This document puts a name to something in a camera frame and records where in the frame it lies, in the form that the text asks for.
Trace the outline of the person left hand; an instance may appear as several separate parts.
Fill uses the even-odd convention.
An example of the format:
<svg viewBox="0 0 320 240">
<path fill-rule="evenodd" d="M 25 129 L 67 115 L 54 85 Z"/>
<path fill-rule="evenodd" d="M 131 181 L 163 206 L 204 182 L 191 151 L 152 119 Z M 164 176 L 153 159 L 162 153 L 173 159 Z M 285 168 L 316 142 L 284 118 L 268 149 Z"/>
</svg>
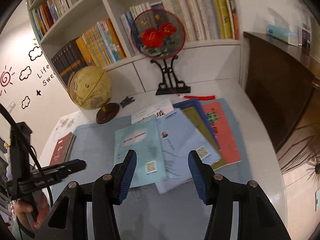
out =
<svg viewBox="0 0 320 240">
<path fill-rule="evenodd" d="M 33 225 L 31 225 L 28 221 L 27 214 L 31 213 L 33 211 L 33 207 L 24 202 L 23 200 L 17 200 L 14 204 L 14 212 L 20 223 L 30 232 L 34 233 L 35 229 L 38 230 L 42 223 L 44 222 L 46 216 L 49 213 L 50 206 L 48 203 L 48 199 L 46 195 L 42 192 L 41 193 L 41 199 L 38 202 L 37 205 L 38 215 L 35 219 L 35 222 L 33 222 Z"/>
</svg>

